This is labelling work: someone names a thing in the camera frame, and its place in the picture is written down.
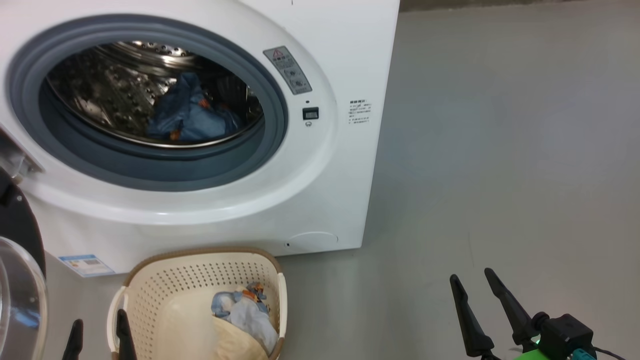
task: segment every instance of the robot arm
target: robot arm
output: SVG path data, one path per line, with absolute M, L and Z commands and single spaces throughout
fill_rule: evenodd
M 566 360 L 569 357 L 573 360 L 595 360 L 596 351 L 624 360 L 594 347 L 591 344 L 593 331 L 569 314 L 551 318 L 546 313 L 538 313 L 532 319 L 492 269 L 486 268 L 484 275 L 493 294 L 502 303 L 513 329 L 513 341 L 522 345 L 523 354 L 516 360 Z M 454 274 L 449 282 L 467 355 L 480 356 L 482 360 L 498 359 L 491 352 L 493 341 L 484 334 L 468 304 L 468 295 L 460 279 Z M 531 338 L 537 335 L 540 335 L 540 341 L 536 344 Z

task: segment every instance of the laundry basket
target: laundry basket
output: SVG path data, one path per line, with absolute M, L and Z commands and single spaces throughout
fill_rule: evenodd
M 280 355 L 287 330 L 287 285 L 278 261 L 251 248 L 171 252 L 138 264 L 111 301 L 107 341 L 118 359 L 116 314 L 124 309 L 138 360 L 210 359 L 215 333 L 211 300 L 258 281 L 271 324 L 279 333 L 269 360 Z

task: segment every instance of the warning label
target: warning label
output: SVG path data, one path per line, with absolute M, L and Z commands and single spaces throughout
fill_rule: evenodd
M 349 124 L 363 124 L 369 122 L 371 103 L 366 100 L 349 101 Z
M 302 72 L 298 62 L 293 58 L 286 46 L 268 49 L 263 53 L 273 66 L 278 69 L 278 72 L 285 79 L 294 95 L 304 94 L 313 90 L 305 73 Z

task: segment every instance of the white washing machine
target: white washing machine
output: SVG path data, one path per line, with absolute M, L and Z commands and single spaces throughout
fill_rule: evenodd
M 398 0 L 0 3 L 0 162 L 83 276 L 361 246 Z

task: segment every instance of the concrete floor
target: concrete floor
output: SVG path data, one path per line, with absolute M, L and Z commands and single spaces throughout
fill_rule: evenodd
M 364 246 L 281 258 L 282 360 L 464 359 L 457 273 L 495 354 L 511 330 L 493 267 L 534 314 L 571 313 L 631 358 L 640 322 L 640 3 L 586 1 L 399 19 Z M 79 279 L 49 259 L 59 360 L 107 360 L 123 276 Z
M 480 6 L 529 5 L 563 3 L 576 0 L 400 0 L 401 12 L 473 8 Z

